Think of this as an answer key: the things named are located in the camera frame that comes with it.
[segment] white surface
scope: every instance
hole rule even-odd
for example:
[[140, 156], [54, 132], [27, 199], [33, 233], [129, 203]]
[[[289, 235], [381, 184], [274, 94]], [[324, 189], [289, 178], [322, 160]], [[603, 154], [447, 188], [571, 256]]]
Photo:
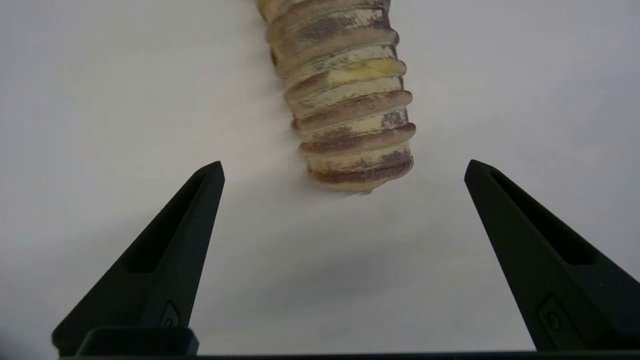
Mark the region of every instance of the white surface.
[[304, 178], [252, 0], [0, 1], [0, 358], [54, 358], [215, 160], [201, 354], [532, 348], [463, 173], [498, 167], [638, 277], [639, 4], [394, 1], [415, 170], [360, 196]]

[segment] black plastic part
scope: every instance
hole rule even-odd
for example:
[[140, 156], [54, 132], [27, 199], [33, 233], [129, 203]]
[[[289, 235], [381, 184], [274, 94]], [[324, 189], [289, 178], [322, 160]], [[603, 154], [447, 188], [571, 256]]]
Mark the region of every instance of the black plastic part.
[[87, 334], [76, 356], [184, 356], [195, 355], [198, 345], [184, 327], [103, 327]]
[[60, 356], [101, 327], [187, 327], [225, 177], [196, 171], [54, 330]]
[[640, 360], [638, 351], [617, 352], [450, 352], [432, 354], [345, 354], [286, 356], [73, 357], [69, 360]]
[[497, 169], [465, 182], [538, 350], [640, 348], [636, 280]]

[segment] white backdrop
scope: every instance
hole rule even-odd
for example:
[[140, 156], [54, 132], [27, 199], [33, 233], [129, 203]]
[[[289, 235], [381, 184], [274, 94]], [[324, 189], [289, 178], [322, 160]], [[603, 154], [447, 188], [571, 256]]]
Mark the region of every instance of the white backdrop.
[[416, 163], [362, 196], [305, 179], [253, 0], [0, 1], [0, 358], [54, 358], [53, 328], [215, 160], [201, 354], [532, 348], [463, 173], [498, 167], [640, 277], [638, 18], [394, 1]]

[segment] yellow stain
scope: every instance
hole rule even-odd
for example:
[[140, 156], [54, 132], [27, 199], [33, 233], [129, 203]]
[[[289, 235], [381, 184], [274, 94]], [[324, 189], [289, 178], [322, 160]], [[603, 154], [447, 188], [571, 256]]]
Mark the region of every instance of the yellow stain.
[[331, 87], [404, 74], [404, 66], [393, 58], [362, 60], [329, 73]]

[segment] ribbed object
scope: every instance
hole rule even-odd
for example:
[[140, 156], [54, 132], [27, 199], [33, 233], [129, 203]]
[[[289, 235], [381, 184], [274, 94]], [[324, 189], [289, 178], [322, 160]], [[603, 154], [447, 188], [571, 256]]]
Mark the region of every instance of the ribbed object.
[[258, 0], [308, 175], [370, 192], [413, 167], [390, 0]]

